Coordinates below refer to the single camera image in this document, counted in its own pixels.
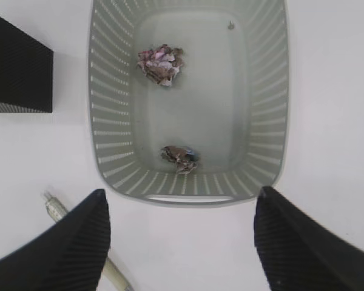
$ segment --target basket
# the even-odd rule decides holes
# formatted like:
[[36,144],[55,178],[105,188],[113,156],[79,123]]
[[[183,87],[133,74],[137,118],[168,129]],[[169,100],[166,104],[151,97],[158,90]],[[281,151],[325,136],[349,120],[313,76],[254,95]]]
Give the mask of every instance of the basket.
[[[138,52],[168,44],[185,66],[164,88]],[[98,170],[116,192],[168,204],[255,198],[280,174],[288,119],[283,0],[94,0],[89,110]],[[164,146],[200,165],[177,175]]]

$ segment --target crumpled paper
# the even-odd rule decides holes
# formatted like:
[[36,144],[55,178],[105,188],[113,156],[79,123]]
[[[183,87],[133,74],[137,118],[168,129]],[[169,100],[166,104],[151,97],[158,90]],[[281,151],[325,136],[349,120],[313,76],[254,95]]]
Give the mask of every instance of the crumpled paper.
[[139,52],[138,66],[153,82],[170,87],[172,80],[183,66],[182,48],[171,48],[163,44],[155,50]]
[[198,166],[199,156],[188,147],[169,145],[161,149],[161,157],[177,167],[177,174],[188,174]]

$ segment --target crumpled pink paper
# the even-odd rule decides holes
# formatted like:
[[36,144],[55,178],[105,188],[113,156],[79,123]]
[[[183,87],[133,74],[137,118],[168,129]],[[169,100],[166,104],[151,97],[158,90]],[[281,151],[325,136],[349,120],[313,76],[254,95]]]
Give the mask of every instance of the crumpled pink paper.
[[155,50],[139,52],[138,66],[153,82],[169,87],[184,64],[180,57],[182,54],[181,48],[171,48],[163,44]]

